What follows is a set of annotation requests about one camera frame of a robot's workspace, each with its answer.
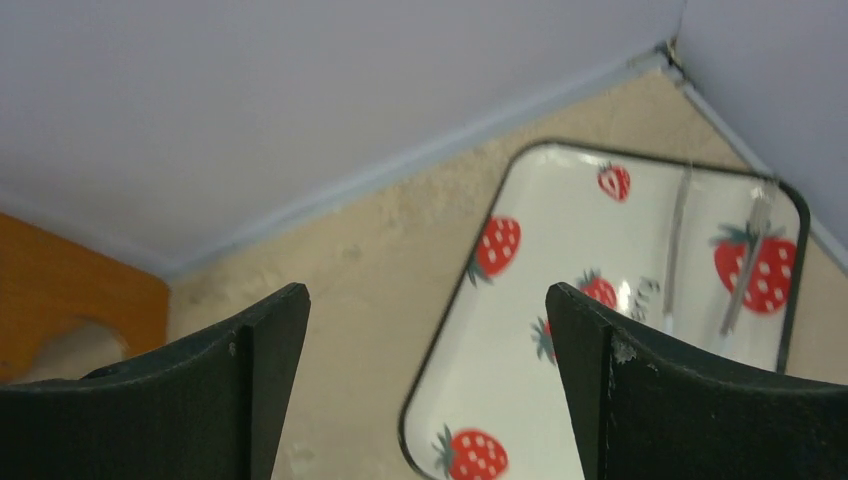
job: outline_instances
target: brown wooden furniture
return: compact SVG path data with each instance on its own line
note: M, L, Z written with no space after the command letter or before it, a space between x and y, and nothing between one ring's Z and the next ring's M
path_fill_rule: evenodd
M135 356L165 344L169 290L138 269L0 214L0 383L86 321Z

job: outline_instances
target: red strawberry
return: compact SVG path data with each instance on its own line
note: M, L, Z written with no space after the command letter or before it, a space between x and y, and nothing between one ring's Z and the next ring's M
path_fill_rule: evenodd
M500 275L512 262L520 244L521 226L514 218L490 217L468 267L471 284L476 287L478 278L492 283L492 277Z
M577 279L577 288L610 308L615 308L618 304L615 289L601 277L601 272L598 270L583 273L583 278Z
M630 174L624 167L606 164L598 172L598 185L617 202L624 202L630 195Z
M436 468L453 480L494 480L509 465L506 450L488 433L467 429L452 435L445 431L437 434L440 446L433 444L439 452Z
M757 238L750 227L745 230L733 225L720 225L724 234L712 239L715 265L721 283L732 292L736 277L745 264L747 252ZM790 240L780 238L782 230L766 233L760 255L756 259L745 300L742 305L754 313L774 313L786 305L792 285L792 268L795 266L797 247Z
M554 352L554 339L551 337L551 324L542 317L537 317L538 323L532 324L533 340L536 342L536 356L539 360L542 355L552 364L556 365L556 353Z

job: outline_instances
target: strawberry print tray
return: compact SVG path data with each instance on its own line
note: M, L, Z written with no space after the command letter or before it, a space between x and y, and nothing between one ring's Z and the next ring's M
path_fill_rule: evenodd
M708 348L743 264L753 174L545 141L513 159L407 398L400 442L425 478L582 480L545 313L565 281L661 329L681 179L674 336ZM782 372L809 212L782 185L724 355Z

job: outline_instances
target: floor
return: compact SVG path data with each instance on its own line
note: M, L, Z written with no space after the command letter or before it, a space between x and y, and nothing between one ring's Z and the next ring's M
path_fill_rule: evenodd
M309 332L275 479L419 478L398 446L401 404L509 158L551 136L744 168L652 72L174 283L171 339L289 282L309 287ZM815 242L806 258L788 372L848 384L848 278ZM92 348L74 356L79 342ZM52 345L29 379L73 377L119 357L92 327Z

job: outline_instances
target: marble surface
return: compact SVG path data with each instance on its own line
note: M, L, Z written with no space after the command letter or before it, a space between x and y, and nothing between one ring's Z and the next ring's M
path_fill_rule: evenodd
M173 284L171 339L289 282L308 286L309 331L275 479L420 478L398 444L403 400L507 162L523 145L552 136L745 168L673 84L652 72ZM848 278L810 242L788 373L848 384L846 312ZM67 345L53 346L31 378L117 360L117 347L101 334L80 335L88 337L75 341L91 347L82 360L68 360Z

